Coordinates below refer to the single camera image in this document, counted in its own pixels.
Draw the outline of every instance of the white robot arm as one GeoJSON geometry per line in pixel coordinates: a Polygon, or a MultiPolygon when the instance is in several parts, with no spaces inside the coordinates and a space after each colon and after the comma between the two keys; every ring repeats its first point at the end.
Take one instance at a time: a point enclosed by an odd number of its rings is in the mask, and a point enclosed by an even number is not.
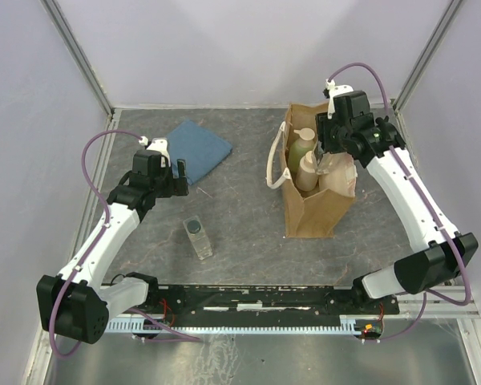
{"type": "Polygon", "coordinates": [[[397,129],[388,117],[374,122],[365,92],[328,82],[325,95],[333,106],[316,117],[323,151],[348,152],[360,161],[394,206],[414,252],[355,279],[360,300],[417,294],[457,277],[460,265],[467,265],[478,248],[474,235],[462,235],[442,213],[415,171],[397,129]]]}
{"type": "Polygon", "coordinates": [[[71,279],[55,321],[55,332],[88,343],[96,342],[109,319],[144,303],[156,295],[156,278],[127,274],[119,284],[102,289],[103,278],[120,247],[155,205],[157,198],[188,195],[185,163],[178,160],[177,178],[173,177],[166,139],[154,139],[134,155],[132,170],[125,174],[107,199],[111,219],[105,225],[102,215],[79,252],[56,277],[43,276],[38,283],[38,304],[42,327],[48,330],[55,298],[63,283],[71,279]],[[84,253],[107,227],[85,261],[84,253]]]}

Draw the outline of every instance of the plastic bottle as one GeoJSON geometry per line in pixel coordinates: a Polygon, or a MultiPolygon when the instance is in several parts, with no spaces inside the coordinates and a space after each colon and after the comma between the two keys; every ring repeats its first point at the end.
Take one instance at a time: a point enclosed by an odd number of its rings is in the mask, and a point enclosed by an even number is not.
{"type": "Polygon", "coordinates": [[[353,157],[345,153],[328,155],[325,161],[328,172],[319,176],[319,190],[332,190],[344,197],[354,197],[358,174],[353,157]]]}
{"type": "Polygon", "coordinates": [[[299,138],[290,146],[287,167],[289,167],[290,172],[296,173],[301,158],[315,148],[315,132],[312,128],[302,128],[301,130],[294,130],[294,132],[299,134],[299,138]]]}
{"type": "Polygon", "coordinates": [[[198,258],[204,260],[206,257],[211,257],[212,247],[210,246],[207,233],[201,225],[200,218],[198,216],[190,217],[184,221],[184,226],[191,240],[192,247],[198,254],[198,258]]]}
{"type": "Polygon", "coordinates": [[[308,151],[299,162],[296,186],[301,191],[312,191],[317,186],[317,161],[312,151],[308,151]]]}

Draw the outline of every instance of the green soap bottle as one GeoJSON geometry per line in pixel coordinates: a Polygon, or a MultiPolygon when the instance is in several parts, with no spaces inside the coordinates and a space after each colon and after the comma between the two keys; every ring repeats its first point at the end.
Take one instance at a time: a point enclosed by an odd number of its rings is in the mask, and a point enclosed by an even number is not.
{"type": "Polygon", "coordinates": [[[289,167],[290,172],[296,173],[301,158],[315,148],[315,132],[312,128],[302,128],[301,130],[294,130],[294,132],[299,135],[299,138],[290,146],[287,167],[289,167]]]}

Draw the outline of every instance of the blue cloth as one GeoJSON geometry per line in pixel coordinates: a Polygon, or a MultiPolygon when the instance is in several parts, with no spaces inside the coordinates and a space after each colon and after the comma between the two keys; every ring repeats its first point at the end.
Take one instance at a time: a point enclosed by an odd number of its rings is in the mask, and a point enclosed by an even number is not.
{"type": "Polygon", "coordinates": [[[191,120],[171,131],[168,141],[173,172],[178,173],[176,160],[185,160],[189,184],[203,178],[232,152],[229,142],[191,120]]]}

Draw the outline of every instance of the red wire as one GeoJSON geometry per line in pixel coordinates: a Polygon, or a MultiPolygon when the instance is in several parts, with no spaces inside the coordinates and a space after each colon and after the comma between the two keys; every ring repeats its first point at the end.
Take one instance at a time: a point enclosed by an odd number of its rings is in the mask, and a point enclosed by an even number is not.
{"type": "Polygon", "coordinates": [[[176,320],[175,313],[173,313],[173,310],[171,307],[169,307],[168,302],[163,298],[161,302],[159,302],[160,305],[164,307],[164,318],[162,319],[163,321],[166,321],[166,317],[168,316],[168,310],[171,311],[171,323],[169,324],[169,327],[173,326],[176,320]]]}
{"type": "Polygon", "coordinates": [[[385,315],[385,308],[383,307],[383,304],[380,303],[379,304],[379,318],[378,318],[378,321],[381,321],[383,319],[383,316],[385,315]]]}

